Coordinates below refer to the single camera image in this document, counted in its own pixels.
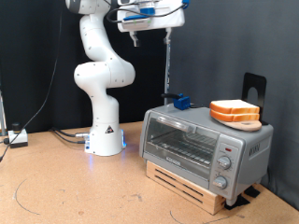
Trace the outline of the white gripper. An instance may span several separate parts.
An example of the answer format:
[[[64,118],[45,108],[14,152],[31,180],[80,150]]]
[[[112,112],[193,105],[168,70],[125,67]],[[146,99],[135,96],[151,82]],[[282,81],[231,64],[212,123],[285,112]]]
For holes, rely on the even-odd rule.
[[[136,31],[166,28],[165,44],[171,42],[171,27],[182,26],[185,22],[182,9],[173,11],[170,7],[160,7],[155,9],[155,17],[144,18],[141,15],[129,11],[119,11],[117,20],[120,21],[118,28],[121,32],[130,32],[130,37],[134,42],[134,47],[139,47],[139,40]]]

